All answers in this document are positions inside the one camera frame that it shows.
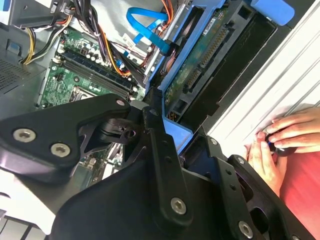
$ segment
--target screw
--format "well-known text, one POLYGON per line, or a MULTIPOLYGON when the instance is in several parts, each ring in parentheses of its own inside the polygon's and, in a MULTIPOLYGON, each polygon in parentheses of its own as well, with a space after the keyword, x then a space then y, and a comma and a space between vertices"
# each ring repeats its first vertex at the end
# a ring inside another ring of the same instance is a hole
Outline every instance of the screw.
POLYGON ((237 159, 238 159, 239 163, 245 164, 245 161, 241 157, 238 157, 237 159))
POLYGON ((124 106, 125 105, 125 103, 123 101, 121 101, 121 100, 117 100, 116 103, 119 104, 120 106, 124 106))
POLYGON ((70 147, 64 143, 55 143, 50 148, 51 153, 57 157, 64 158, 71 152, 70 147))
POLYGON ((184 215, 187 212, 186 204, 178 197, 171 199, 171 208, 179 215, 184 215))
POLYGON ((155 116, 158 116, 158 113, 157 113, 156 110, 154 110, 154 109, 150 109, 149 112, 152 113, 152 114, 155 115, 155 116))
POLYGON ((213 138, 211 138, 210 141, 211 141, 214 145, 217 145, 217 144, 218 144, 218 142, 217 142, 215 139, 213 139, 213 138))
POLYGON ((28 128, 20 128, 13 132, 13 138, 22 143, 30 143, 36 139, 36 133, 28 128))
POLYGON ((246 223, 245 221, 240 221, 238 226, 241 233, 245 235, 247 239, 252 239, 254 237, 254 233, 252 232, 252 229, 250 228, 248 223, 246 223))

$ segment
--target green circuit board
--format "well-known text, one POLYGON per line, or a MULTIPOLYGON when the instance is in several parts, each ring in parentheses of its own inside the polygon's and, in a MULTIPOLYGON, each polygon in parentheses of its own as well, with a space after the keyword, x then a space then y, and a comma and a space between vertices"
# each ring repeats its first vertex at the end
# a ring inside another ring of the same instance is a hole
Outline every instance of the green circuit board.
POLYGON ((53 62, 48 71, 40 109, 112 93, 53 62))
POLYGON ((60 44, 68 50, 86 57, 89 61, 100 64, 101 67, 113 71, 109 62, 103 62, 100 54, 100 47, 96 40, 90 40, 85 33, 67 28, 60 39, 60 44))
POLYGON ((194 45, 189 56, 186 58, 180 70, 172 80, 170 86, 165 91, 164 102, 166 111, 168 111, 167 108, 169 108, 175 100, 179 99, 184 85, 190 85, 190 83, 188 82, 191 82, 193 84, 199 77, 199 71, 195 70, 195 67, 197 65, 206 65, 210 60, 210 56, 212 55, 213 51, 215 51, 219 47, 217 43, 214 42, 210 44, 210 42, 220 31, 227 11, 227 8, 215 11, 211 18, 211 21, 204 29, 202 35, 194 45))

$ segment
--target yellow wire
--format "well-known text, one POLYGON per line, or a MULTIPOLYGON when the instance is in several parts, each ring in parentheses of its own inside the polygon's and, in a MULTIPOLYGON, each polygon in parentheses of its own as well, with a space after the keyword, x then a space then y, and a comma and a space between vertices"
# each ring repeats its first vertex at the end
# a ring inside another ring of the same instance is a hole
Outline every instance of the yellow wire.
POLYGON ((26 60, 25 62, 23 63, 24 65, 26 65, 32 58, 33 54, 34 54, 34 51, 35 51, 35 46, 34 46, 34 37, 32 35, 32 32, 29 28, 26 29, 28 35, 29 35, 29 38, 30 38, 30 48, 29 48, 29 52, 28 52, 28 55, 26 57, 26 60))

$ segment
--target white panel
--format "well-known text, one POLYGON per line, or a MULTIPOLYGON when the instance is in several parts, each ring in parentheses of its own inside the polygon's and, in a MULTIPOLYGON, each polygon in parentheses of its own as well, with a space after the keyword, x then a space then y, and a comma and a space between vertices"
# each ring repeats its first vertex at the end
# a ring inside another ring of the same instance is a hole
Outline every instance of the white panel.
POLYGON ((53 0, 35 0, 36 2, 46 6, 47 8, 51 8, 53 0))
POLYGON ((208 132, 226 156, 283 116, 320 100, 320 1, 309 11, 208 132))

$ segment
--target blue drive bracket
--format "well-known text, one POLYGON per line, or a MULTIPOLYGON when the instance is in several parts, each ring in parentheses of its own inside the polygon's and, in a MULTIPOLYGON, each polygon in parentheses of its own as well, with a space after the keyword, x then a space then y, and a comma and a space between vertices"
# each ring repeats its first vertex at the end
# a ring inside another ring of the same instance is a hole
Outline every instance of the blue drive bracket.
POLYGON ((295 10, 283 0, 252 0, 251 7, 280 26, 286 25, 295 15, 295 10))
MULTIPOLYGON (((172 80, 174 79, 175 75, 181 68, 182 64, 184 63, 185 59, 188 57, 190 51, 196 44, 197 40, 203 33, 205 27, 207 26, 208 22, 211 20, 212 15, 216 9, 220 9, 223 4, 225 3, 225 0, 194 0, 191 4, 191 7, 188 10, 188 13, 186 14, 185 18, 183 19, 181 25, 179 26, 175 36, 173 37, 173 41, 176 40, 178 37, 179 32, 181 31, 183 25, 185 24, 186 20, 188 19, 189 14, 192 11, 193 7, 201 7, 205 8, 201 18, 199 19, 198 23, 196 24, 193 32, 191 33, 188 41, 185 43, 183 49, 181 50, 179 56, 177 57, 176 61, 174 62, 171 70, 169 73, 164 77, 161 85, 158 87, 158 89, 162 90, 162 118, 163 118, 163 123, 165 127, 165 131, 167 134, 171 135, 174 140, 174 144, 177 150, 177 153, 179 154, 185 147, 186 145, 190 142, 190 140, 193 137, 193 132, 166 118, 165 116, 165 101, 164 101, 164 94, 172 80)), ((150 80, 153 78, 154 74, 157 72, 159 66, 161 63, 164 61, 165 57, 162 57, 159 64, 157 65, 155 71, 153 71, 152 76, 147 82, 147 87, 146 91, 149 90, 149 85, 150 85, 150 80)))
MULTIPOLYGON (((287 24, 295 14, 294 9, 291 6, 289 6, 287 3, 285 3, 283 0, 250 0, 250 2, 253 8, 255 8, 257 11, 261 12, 265 17, 269 17, 271 20, 273 20, 274 22, 276 22, 278 25, 281 25, 281 26, 287 24)), ((181 126, 180 124, 166 118, 164 94, 167 88, 170 86, 173 79, 175 78, 176 74, 178 73, 185 59, 188 57, 192 48, 198 41, 199 37, 203 33, 208 22, 211 20, 212 14, 216 9, 220 9, 224 3, 225 3, 225 0, 194 0, 191 4, 191 7, 188 10, 188 13, 186 14, 184 20, 182 21, 180 27, 178 28, 175 36, 172 39, 172 42, 174 42, 177 39, 183 25, 185 24, 189 14, 191 13, 194 7, 205 8, 201 18, 199 19, 189 39, 185 43, 179 56, 177 57, 174 64, 172 65, 169 73, 164 77, 161 85, 158 87, 158 89, 162 90, 162 94, 163 94, 162 95, 162 117, 164 121, 165 130, 168 134, 170 134, 173 137, 178 154, 184 149, 184 147, 192 139, 193 133, 190 129, 187 129, 181 126)), ((162 62, 164 60, 165 60, 165 57, 163 56, 160 59, 155 70, 153 71, 152 75, 150 76, 146 84, 147 92, 150 87, 150 81, 154 77, 155 73, 159 70, 159 67, 162 65, 162 62)))
POLYGON ((159 36, 153 33, 149 27, 143 26, 140 22, 138 22, 134 17, 133 14, 147 16, 150 18, 163 20, 168 19, 167 14, 157 11, 151 11, 139 7, 130 7, 126 12, 126 19, 130 23, 130 25, 137 30, 141 35, 149 39, 153 44, 155 44, 162 53, 166 54, 170 50, 170 45, 162 40, 159 36))

